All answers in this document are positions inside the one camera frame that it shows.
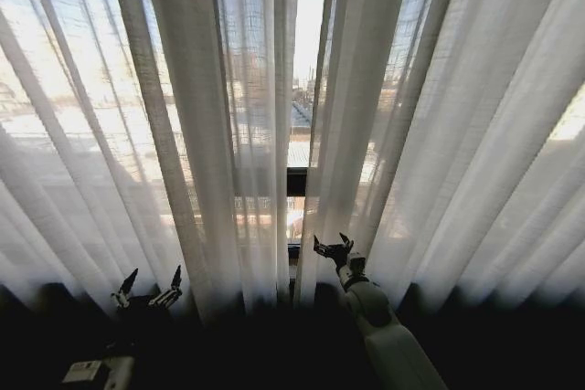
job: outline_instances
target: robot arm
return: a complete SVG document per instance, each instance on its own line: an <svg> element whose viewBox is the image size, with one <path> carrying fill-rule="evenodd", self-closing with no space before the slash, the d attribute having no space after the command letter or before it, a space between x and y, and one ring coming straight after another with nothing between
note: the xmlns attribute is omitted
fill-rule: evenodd
<svg viewBox="0 0 585 390"><path fill-rule="evenodd" d="M414 335L402 326L381 288L364 275L366 258L351 253L354 242L326 246L315 237L314 250L335 262L347 307L364 336L367 354L384 388L447 390Z"/></svg>

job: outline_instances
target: white curtain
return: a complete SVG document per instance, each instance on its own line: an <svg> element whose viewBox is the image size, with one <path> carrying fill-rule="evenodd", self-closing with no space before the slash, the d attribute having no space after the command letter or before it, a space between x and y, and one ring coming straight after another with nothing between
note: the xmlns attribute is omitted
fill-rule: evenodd
<svg viewBox="0 0 585 390"><path fill-rule="evenodd" d="M0 283L286 300L296 0L0 0Z"/></svg>
<svg viewBox="0 0 585 390"><path fill-rule="evenodd" d="M326 0L300 303L338 231L395 305L583 299L582 1Z"/></svg>

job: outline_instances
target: window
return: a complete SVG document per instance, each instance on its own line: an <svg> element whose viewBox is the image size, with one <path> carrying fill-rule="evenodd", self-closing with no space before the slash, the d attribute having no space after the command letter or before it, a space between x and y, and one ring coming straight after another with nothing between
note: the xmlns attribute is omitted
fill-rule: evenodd
<svg viewBox="0 0 585 390"><path fill-rule="evenodd" d="M323 0L298 0L296 14L288 166L307 167Z"/></svg>

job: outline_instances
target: robotic hand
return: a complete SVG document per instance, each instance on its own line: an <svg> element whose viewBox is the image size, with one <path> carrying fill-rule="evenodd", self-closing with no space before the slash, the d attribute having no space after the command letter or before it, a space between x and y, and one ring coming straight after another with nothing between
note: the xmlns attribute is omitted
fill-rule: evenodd
<svg viewBox="0 0 585 390"><path fill-rule="evenodd" d="M414 335L402 326L380 287L364 275L366 258L352 252L354 241L342 233L342 244L324 245L314 237L314 251L335 263L347 307L366 345L384 388L447 390Z"/></svg>
<svg viewBox="0 0 585 390"><path fill-rule="evenodd" d="M130 294L130 290L136 280L136 275L138 274L138 269L135 269L130 276L128 276L124 282L122 282L122 286L118 290L118 292L113 292L112 297L114 302L116 303L118 309L127 309L131 305L141 302L142 304L146 304L148 307L165 307L170 308L170 306L175 303L183 292L181 291L181 266L179 265L176 268L175 275L173 276L173 280L171 281L171 288L164 292L161 292L157 296L151 298L151 296L138 296L129 298L128 295Z"/></svg>

